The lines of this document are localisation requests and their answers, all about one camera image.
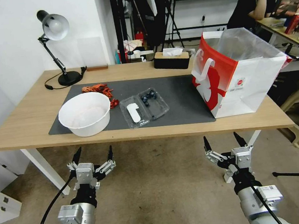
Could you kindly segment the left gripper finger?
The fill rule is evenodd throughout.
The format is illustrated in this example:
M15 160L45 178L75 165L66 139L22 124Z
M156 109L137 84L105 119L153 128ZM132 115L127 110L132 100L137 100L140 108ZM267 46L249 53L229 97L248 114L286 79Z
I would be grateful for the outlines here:
M73 155L72 161L67 163L67 168L69 169L70 177L76 176L76 169L77 169L78 164L79 164L81 151L82 151L82 147L79 147L79 149Z
M116 162L114 160L112 146L109 146L107 161L102 165L94 165L95 172L94 177L96 180L104 179L111 171L116 167Z

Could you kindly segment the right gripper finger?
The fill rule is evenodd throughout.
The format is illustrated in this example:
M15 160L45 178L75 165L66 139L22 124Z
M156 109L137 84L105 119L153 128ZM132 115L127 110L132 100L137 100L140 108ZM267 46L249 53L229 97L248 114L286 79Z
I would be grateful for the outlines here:
M230 165L230 154L228 152L218 153L212 150L207 138L203 136L205 157L212 163L216 164L218 167L229 167Z
M253 150L252 145L248 145L247 142L242 138L240 135L238 135L236 132L233 132L233 135L239 144L238 148L235 148L235 155L237 156L249 156L251 155L251 151Z

